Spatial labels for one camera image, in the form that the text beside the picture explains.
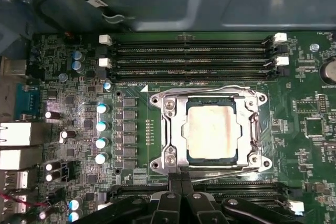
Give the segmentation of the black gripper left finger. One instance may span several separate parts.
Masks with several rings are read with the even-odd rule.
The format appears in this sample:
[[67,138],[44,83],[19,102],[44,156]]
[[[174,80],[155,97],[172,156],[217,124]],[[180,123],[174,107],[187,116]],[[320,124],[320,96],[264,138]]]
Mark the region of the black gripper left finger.
[[179,223],[182,173],[170,173],[168,191],[156,192],[147,202],[128,197],[97,211],[97,223]]

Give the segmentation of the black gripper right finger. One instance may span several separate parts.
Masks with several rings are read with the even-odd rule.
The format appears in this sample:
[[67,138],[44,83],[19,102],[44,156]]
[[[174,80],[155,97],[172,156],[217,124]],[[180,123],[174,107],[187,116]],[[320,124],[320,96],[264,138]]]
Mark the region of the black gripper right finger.
[[226,198],[220,204],[194,191],[188,172],[181,172],[183,196],[197,223],[298,223],[297,220],[242,198]]

